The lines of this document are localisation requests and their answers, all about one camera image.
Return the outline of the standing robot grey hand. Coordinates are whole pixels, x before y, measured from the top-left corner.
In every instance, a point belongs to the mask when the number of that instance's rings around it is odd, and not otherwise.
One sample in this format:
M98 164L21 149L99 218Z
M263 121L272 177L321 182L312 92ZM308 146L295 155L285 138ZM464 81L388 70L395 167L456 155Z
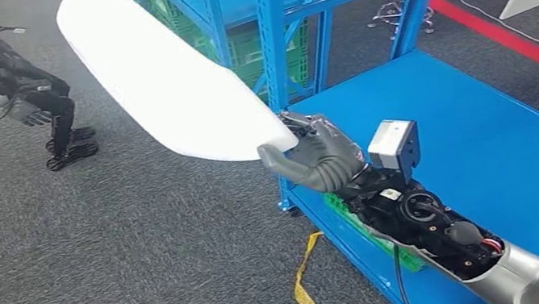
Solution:
M29 127L44 125L52 121L51 112L42 110L21 98L15 98L10 102L7 117Z

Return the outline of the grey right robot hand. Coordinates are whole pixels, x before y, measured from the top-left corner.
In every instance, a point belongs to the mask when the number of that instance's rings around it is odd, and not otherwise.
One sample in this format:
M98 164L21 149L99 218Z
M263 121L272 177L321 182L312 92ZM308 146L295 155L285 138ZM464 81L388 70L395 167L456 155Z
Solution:
M298 139L292 155L272 144L258 147L262 164L272 173L321 193L344 189L366 167L363 152L321 114L283 111L279 116Z

